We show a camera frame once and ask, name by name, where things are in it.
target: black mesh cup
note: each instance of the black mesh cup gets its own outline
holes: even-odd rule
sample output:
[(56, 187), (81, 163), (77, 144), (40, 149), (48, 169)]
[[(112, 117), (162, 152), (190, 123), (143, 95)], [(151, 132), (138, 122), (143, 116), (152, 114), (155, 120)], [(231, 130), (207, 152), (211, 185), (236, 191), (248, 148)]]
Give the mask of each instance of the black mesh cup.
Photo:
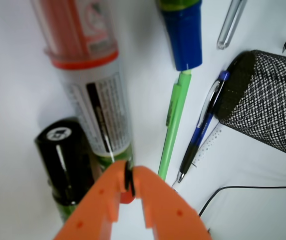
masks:
[(286, 153), (286, 57), (240, 54), (220, 96), (220, 123)]

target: black cable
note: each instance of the black cable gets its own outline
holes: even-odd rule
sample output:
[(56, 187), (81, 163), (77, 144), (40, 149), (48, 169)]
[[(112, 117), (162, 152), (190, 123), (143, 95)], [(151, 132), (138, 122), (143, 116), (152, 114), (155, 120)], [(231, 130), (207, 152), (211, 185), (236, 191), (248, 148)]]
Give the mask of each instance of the black cable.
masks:
[(286, 189), (286, 186), (225, 186), (217, 189), (214, 194), (207, 200), (205, 205), (203, 206), (202, 210), (199, 213), (199, 216), (201, 216), (211, 200), (221, 191), (225, 189)]

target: black bottle cap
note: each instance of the black bottle cap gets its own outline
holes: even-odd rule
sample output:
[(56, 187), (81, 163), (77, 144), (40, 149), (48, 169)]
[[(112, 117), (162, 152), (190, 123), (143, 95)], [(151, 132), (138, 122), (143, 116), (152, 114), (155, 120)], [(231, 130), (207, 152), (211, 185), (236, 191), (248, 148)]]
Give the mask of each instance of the black bottle cap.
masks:
[(81, 201), (94, 184), (90, 146), (76, 118), (65, 118), (47, 127), (35, 143), (49, 177), (54, 199), (62, 205)]

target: orange plastic object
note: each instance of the orange plastic object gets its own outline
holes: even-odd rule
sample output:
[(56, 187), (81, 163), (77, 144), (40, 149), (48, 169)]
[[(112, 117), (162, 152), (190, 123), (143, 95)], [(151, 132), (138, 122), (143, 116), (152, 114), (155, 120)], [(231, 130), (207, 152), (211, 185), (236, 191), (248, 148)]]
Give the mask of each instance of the orange plastic object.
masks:
[[(126, 192), (125, 161), (115, 162), (99, 178), (69, 217), (55, 240), (109, 240), (118, 219), (120, 193)], [(210, 240), (196, 211), (160, 177), (143, 166), (133, 169), (137, 198), (142, 199), (146, 228), (156, 240)]]

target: pen grip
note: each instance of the pen grip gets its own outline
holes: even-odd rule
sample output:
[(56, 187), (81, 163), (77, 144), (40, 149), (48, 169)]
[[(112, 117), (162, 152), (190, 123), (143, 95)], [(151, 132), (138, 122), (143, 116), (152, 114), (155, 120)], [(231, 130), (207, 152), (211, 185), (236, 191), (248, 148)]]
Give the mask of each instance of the pen grip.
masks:
[(186, 174), (187, 173), (190, 165), (193, 163), (194, 157), (195, 157), (198, 149), (199, 149), (198, 145), (189, 143), (189, 145), (187, 147), (187, 150), (185, 152), (182, 164), (181, 164), (181, 166), (179, 168), (179, 171), (182, 174)]

